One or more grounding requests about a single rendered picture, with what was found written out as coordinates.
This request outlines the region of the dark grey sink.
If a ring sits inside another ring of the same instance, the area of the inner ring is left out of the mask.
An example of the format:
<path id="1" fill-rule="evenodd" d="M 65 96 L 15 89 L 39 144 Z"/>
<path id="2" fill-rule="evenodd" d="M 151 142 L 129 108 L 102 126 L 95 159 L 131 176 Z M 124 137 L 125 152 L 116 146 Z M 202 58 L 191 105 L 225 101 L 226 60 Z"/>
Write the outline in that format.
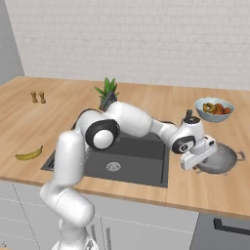
<path id="1" fill-rule="evenodd" d="M 54 171 L 53 177 L 65 181 L 80 181 L 83 177 L 100 178 L 118 182 L 168 187 L 169 150 L 153 133 L 135 138 L 120 133 L 115 143 L 106 150 L 88 146 L 85 156 L 63 163 L 54 151 L 43 170 Z"/>

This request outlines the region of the pale blue fruit bowl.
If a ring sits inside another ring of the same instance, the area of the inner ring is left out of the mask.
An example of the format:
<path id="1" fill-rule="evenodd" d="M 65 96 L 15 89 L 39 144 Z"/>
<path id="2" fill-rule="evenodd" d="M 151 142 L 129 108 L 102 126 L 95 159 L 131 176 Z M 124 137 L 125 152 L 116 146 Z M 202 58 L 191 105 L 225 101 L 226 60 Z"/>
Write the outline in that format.
<path id="1" fill-rule="evenodd" d="M 199 116 L 209 122 L 225 121 L 234 112 L 234 105 L 218 98 L 200 98 L 195 101 Z"/>

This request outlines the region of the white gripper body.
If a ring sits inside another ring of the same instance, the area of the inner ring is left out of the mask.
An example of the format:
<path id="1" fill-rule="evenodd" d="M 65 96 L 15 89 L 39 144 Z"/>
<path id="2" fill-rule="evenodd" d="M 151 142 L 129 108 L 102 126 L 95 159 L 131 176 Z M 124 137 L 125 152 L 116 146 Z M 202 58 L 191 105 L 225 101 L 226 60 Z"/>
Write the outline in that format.
<path id="1" fill-rule="evenodd" d="M 207 148 L 207 150 L 201 154 L 192 154 L 189 151 L 186 152 L 181 156 L 180 162 L 181 162 L 181 167 L 184 170 L 189 170 L 202 162 L 204 159 L 212 155 L 217 151 L 217 146 L 213 145 Z"/>

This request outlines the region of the dark grey dishwasher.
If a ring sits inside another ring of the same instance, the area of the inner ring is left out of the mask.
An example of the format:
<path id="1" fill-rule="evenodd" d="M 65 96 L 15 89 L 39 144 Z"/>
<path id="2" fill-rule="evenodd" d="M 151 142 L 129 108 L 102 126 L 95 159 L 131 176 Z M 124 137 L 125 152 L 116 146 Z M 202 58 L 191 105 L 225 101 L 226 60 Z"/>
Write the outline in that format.
<path id="1" fill-rule="evenodd" d="M 214 229 L 215 218 L 242 221 L 250 225 L 250 221 L 200 213 L 189 250 L 250 250 L 250 236 Z"/>

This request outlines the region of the yellow banana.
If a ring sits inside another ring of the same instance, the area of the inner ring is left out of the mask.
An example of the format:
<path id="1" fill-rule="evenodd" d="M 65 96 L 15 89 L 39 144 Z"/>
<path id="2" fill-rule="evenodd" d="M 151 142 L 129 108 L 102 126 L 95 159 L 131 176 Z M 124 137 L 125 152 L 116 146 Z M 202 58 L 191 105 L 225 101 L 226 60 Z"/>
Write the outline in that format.
<path id="1" fill-rule="evenodd" d="M 38 149 L 30 153 L 16 154 L 15 158 L 21 161 L 31 160 L 38 157 L 42 153 L 42 151 L 43 151 L 43 146 L 39 147 Z"/>

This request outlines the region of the potted green plant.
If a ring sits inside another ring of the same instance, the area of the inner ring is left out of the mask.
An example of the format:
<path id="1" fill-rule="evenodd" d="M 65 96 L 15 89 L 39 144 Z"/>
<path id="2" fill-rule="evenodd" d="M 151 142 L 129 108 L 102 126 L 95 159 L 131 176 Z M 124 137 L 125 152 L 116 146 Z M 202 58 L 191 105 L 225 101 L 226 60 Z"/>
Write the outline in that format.
<path id="1" fill-rule="evenodd" d="M 104 79 L 103 89 L 96 87 L 101 98 L 100 110 L 106 111 L 112 103 L 117 101 L 118 93 L 116 93 L 116 88 L 115 79 L 109 80 L 107 77 Z"/>

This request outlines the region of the white cupboard door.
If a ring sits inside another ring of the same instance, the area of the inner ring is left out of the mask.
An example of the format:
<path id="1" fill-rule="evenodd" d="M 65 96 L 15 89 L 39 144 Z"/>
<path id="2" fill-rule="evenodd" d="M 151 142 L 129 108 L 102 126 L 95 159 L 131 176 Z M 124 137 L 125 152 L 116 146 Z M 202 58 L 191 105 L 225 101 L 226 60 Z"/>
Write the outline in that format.
<path id="1" fill-rule="evenodd" d="M 40 250 L 52 250 L 60 240 L 60 217 L 40 199 L 41 187 L 14 183 L 21 206 L 28 218 Z"/>
<path id="2" fill-rule="evenodd" d="M 197 212 L 121 199 L 102 200 L 102 223 L 112 250 L 189 250 Z"/>

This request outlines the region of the grey metal colander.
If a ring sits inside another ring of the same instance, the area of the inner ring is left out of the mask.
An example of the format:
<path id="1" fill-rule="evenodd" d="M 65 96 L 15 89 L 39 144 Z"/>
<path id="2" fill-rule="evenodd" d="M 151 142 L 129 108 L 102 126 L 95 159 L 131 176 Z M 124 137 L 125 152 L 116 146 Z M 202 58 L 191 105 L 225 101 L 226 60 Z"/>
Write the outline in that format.
<path id="1" fill-rule="evenodd" d="M 235 152 L 229 146 L 217 143 L 217 151 L 196 165 L 201 172 L 208 174 L 225 174 L 230 171 L 237 162 L 245 160 L 243 151 Z"/>

